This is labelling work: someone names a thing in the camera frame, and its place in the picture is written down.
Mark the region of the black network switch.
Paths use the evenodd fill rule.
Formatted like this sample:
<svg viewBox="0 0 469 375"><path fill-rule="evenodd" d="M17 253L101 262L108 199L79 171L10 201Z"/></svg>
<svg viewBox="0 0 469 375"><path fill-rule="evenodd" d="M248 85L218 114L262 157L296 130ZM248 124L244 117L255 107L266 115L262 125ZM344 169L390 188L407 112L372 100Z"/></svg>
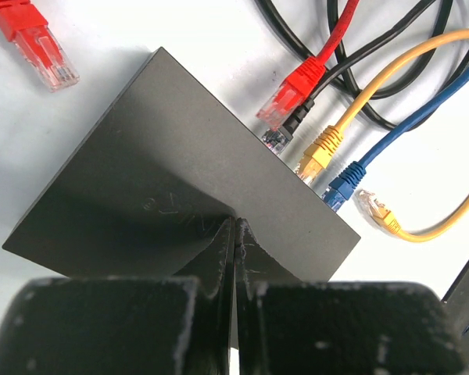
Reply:
<svg viewBox="0 0 469 375"><path fill-rule="evenodd" d="M175 273L227 218L303 280L360 240L159 48L26 211L3 248L68 277Z"/></svg>

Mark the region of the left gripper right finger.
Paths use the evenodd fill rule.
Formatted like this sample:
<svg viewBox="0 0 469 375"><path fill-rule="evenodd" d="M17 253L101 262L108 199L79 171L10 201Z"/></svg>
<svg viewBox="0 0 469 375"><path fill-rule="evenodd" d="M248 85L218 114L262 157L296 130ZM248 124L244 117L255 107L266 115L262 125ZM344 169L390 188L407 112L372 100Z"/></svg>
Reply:
<svg viewBox="0 0 469 375"><path fill-rule="evenodd" d="M236 223L243 374L466 374L437 296L421 284L304 282Z"/></svg>

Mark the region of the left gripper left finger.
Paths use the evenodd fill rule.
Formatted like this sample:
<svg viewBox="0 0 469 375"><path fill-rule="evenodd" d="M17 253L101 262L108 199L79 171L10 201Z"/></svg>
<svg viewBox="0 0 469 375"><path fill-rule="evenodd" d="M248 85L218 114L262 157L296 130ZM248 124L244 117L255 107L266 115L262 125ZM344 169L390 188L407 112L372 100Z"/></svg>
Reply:
<svg viewBox="0 0 469 375"><path fill-rule="evenodd" d="M0 325L0 374L226 374L235 222L171 277L41 278Z"/></svg>

